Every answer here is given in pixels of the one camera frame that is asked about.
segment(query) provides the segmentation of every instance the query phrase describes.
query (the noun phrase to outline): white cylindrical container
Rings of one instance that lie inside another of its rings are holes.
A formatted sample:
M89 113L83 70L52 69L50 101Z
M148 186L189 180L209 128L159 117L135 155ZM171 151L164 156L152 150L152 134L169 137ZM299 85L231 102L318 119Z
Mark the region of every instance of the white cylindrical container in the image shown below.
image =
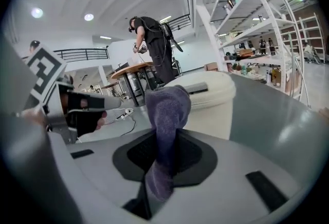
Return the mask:
M181 76L166 85L187 87L205 82L208 91L190 95L192 108L184 129L229 139L231 133L235 84L223 72L201 71Z

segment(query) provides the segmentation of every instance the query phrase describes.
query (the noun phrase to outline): round wooden table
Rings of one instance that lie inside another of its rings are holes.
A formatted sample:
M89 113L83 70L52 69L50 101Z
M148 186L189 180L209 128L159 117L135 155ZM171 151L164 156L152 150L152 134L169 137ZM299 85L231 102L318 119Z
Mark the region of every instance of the round wooden table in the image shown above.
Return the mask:
M143 62L143 63L138 63L138 64L135 64L135 65L132 65L132 66L128 66L126 68L123 68L119 71L117 71L116 73L114 73L112 76L111 76L111 79L119 79L121 76L124 77L124 80L127 84L127 87L128 87L128 90L133 98L133 101L134 101L134 104L135 106L139 106L138 104L138 101L136 99L136 96L134 94L134 91L132 89L132 86L129 82L129 79L128 79L128 75L127 73L137 73L139 72L140 70L144 73L144 76L145 76L145 79L146 79L146 82L149 86L150 89L152 89L152 86L151 86L151 83L150 83L150 80L149 80L149 77L147 75L147 72L146 72L146 68L147 67L150 67L153 65L153 62ZM137 83L138 83L138 86L140 87L140 91L142 93L142 96L143 96L143 99L145 100L145 93L143 91L143 87L140 83L140 79L138 77L138 74L136 74L136 80L137 80Z

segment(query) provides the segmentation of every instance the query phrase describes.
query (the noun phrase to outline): black railing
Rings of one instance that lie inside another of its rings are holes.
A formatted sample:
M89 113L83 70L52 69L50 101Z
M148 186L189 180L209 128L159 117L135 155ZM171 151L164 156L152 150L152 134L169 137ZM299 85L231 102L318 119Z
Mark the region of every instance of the black railing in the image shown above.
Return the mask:
M54 50L54 53L66 62L109 59L107 49L63 49Z
M191 25L190 15L186 14L168 22L171 31L180 30Z

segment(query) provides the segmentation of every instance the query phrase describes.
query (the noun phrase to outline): black shirt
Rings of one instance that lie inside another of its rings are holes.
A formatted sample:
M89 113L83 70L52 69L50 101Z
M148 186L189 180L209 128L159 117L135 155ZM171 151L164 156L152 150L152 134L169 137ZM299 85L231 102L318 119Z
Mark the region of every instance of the black shirt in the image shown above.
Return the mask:
M146 44L150 44L152 42L152 40L154 39L159 39L162 38L163 39L163 34L162 31L160 29L160 25L159 22L154 20L151 17L148 16L142 16L141 17L143 20L141 20L140 18L135 19L134 21L134 25L135 25L135 32L137 34L137 29L140 26L144 27L145 30L145 42Z

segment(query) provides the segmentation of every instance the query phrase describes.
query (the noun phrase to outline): black pants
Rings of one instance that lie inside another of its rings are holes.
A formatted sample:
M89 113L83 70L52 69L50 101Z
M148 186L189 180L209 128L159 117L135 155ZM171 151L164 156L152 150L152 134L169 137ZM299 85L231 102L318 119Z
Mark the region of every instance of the black pants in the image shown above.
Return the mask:
M154 39L148 44L148 48L158 78L160 78L165 84L174 80L175 76L171 62L172 50L170 42L166 40L165 44L163 38Z

